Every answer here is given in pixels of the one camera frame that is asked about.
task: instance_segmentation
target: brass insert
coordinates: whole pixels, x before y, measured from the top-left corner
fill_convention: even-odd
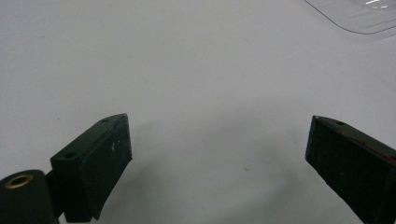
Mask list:
[[[32,180],[32,175],[17,175],[14,178],[8,180],[8,182],[5,184],[5,187],[6,189],[17,189],[26,185]]]

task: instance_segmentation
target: transparent plastic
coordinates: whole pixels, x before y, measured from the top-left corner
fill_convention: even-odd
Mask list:
[[[375,34],[396,27],[396,0],[305,0],[339,27]]]

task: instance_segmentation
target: white surface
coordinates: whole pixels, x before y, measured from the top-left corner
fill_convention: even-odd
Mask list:
[[[396,147],[386,34],[304,1],[2,1],[0,175],[125,112],[134,160],[99,223],[360,223],[304,151],[314,114]]]

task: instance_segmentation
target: small hole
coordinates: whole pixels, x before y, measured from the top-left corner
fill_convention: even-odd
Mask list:
[[[33,176],[32,175],[18,175],[15,176],[14,178],[10,179],[5,187],[6,189],[17,189],[20,188],[24,185],[26,185],[27,183],[29,183],[30,181],[32,181]]]
[[[69,152],[64,155],[64,157],[67,159],[73,159],[75,156],[76,156],[76,153],[74,153],[74,152]]]

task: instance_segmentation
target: screw hole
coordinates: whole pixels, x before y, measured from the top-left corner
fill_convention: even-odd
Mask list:
[[[64,157],[67,159],[73,159],[75,156],[76,156],[76,153],[74,153],[74,152],[69,152],[64,155]]]
[[[5,187],[6,189],[17,189],[20,188],[30,181],[33,180],[32,175],[18,175],[15,176],[14,178],[10,179],[6,184]]]

